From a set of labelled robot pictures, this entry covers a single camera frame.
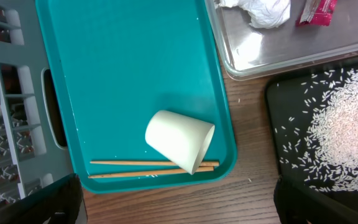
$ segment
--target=black tray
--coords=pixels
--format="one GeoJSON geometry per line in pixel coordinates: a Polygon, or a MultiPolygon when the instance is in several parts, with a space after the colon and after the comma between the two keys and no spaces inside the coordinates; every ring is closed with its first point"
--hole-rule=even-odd
{"type": "MultiPolygon", "coordinates": [[[[303,138],[306,137],[307,128],[312,120],[313,105],[321,104],[321,95],[323,94],[323,91],[332,90],[329,89],[329,85],[322,85],[320,80],[339,81],[341,68],[344,69],[343,78],[346,79],[348,77],[346,71],[352,68],[354,68],[354,70],[358,69],[358,57],[283,73],[277,75],[268,82],[265,88],[265,102],[275,145],[278,171],[281,175],[289,176],[293,180],[299,182],[304,182],[308,177],[309,173],[303,171],[306,167],[299,166],[297,169],[292,169],[291,164],[301,164],[298,157],[303,157],[305,151],[308,151],[311,154],[311,157],[314,157],[314,154],[311,153],[313,150],[307,149],[303,138]],[[324,71],[328,70],[336,71],[330,79],[324,74],[324,71]],[[311,74],[316,74],[318,76],[311,79],[311,74]],[[319,84],[313,85],[313,88],[310,88],[311,81],[316,81],[319,84]],[[304,94],[306,86],[301,85],[303,82],[308,83],[307,94],[304,94]],[[305,105],[304,100],[307,98],[312,101],[310,107],[305,105]],[[289,117],[294,117],[295,119],[292,122],[289,122],[289,117]],[[299,136],[293,132],[294,128],[300,129],[299,136]],[[294,146],[299,139],[301,139],[301,144],[298,146],[298,153],[295,152],[294,148],[291,151],[288,150],[288,153],[283,151],[283,145],[287,146],[288,142],[291,142],[292,146],[294,146]],[[283,157],[284,160],[288,159],[289,163],[280,163],[279,160],[281,157],[283,157]]],[[[342,84],[337,84],[336,87],[343,86],[343,84],[344,82],[342,84]]],[[[328,180],[326,182],[323,182],[322,180],[311,180],[304,183],[306,186],[315,185],[317,187],[328,187],[333,184],[332,181],[328,180]]],[[[358,211],[358,192],[322,192],[322,194],[358,211]]]]}

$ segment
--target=paper cup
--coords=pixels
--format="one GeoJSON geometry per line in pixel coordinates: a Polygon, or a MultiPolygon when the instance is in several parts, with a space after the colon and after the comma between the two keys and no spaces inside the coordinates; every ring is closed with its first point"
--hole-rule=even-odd
{"type": "Polygon", "coordinates": [[[194,174],[204,159],[215,125],[169,111],[159,111],[146,129],[146,142],[176,165],[194,174]]]}

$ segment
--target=red packet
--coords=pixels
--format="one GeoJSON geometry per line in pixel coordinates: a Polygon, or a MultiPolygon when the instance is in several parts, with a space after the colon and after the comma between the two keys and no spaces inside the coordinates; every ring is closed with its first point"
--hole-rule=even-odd
{"type": "Polygon", "coordinates": [[[296,24],[329,26],[336,3],[337,0],[306,0],[305,8],[296,24]]]}

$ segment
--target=pair of chopsticks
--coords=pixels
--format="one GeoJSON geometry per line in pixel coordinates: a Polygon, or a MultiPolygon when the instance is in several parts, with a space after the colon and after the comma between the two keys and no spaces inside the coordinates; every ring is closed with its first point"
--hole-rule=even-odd
{"type": "MultiPolygon", "coordinates": [[[[130,165],[130,166],[176,166],[170,161],[91,161],[91,164],[105,164],[105,165],[130,165]]],[[[218,161],[204,161],[196,172],[213,171],[215,166],[218,166],[218,161]]],[[[115,174],[99,174],[89,175],[88,178],[114,178],[114,177],[138,177],[145,175],[163,175],[163,174],[184,174],[187,173],[184,169],[163,169],[163,170],[148,170],[138,172],[121,172],[115,174]]]]}

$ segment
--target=wooden surface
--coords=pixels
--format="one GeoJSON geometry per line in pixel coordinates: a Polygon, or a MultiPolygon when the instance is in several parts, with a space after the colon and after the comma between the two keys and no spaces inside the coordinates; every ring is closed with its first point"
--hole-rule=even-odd
{"type": "Polygon", "coordinates": [[[233,171],[212,184],[107,195],[84,190],[88,223],[280,223],[273,203],[278,173],[263,99],[271,77],[238,82],[222,71],[238,149],[233,171]]]}

